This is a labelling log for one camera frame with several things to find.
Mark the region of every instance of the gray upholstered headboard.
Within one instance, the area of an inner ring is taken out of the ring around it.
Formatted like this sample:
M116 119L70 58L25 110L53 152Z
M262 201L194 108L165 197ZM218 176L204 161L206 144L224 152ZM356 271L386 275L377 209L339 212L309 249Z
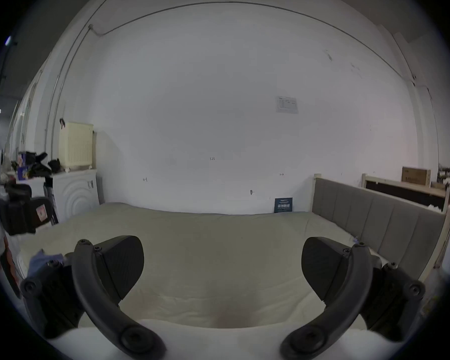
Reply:
M312 212L422 281L444 244L445 219L450 223L423 205L324 178L315 179Z

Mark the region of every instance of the ceiling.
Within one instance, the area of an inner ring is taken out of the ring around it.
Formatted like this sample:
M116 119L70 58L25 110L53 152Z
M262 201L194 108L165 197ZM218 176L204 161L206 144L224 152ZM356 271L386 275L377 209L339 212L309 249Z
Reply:
M16 45L0 53L0 122L8 122L38 69L60 35L88 0L38 0L13 30ZM342 0L389 32L407 41L425 34L432 24L413 0Z

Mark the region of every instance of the bed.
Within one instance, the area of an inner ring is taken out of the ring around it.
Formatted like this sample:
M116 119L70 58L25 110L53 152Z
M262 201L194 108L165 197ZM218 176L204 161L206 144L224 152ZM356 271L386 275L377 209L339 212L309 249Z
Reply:
M396 261L422 279L438 255L447 217L316 177L312 212L174 213L106 203L23 239L20 263L26 273L26 263L39 249L65 254L79 239L99 243L135 235L143 245L144 270L120 303L131 318L210 328L306 324L324 310L301 271L308 237L328 237L347 246L357 238L383 264ZM92 323L84 316L80 326ZM360 317L355 327L364 328Z

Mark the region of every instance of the blue cloth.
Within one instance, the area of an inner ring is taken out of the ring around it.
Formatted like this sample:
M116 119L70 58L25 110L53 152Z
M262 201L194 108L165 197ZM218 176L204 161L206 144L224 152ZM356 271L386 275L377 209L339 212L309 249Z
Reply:
M42 266L46 265L47 261L50 260L57 260L63 263L63 255L61 253L58 255L45 255L43 249L39 250L38 253L30 259L28 276L33 276Z

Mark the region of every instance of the mattress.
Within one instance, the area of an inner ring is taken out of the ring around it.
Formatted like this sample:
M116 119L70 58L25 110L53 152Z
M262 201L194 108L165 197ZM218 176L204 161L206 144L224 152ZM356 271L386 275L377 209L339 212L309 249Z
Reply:
M145 256L120 309L134 320L210 328L308 323L324 303L302 274L303 243L323 236L353 245L351 235L309 212L174 213L106 203L23 239L21 262L40 249L66 254L80 239L97 244L120 235L139 237ZM92 325L87 316L80 321ZM354 327L364 327L360 317Z

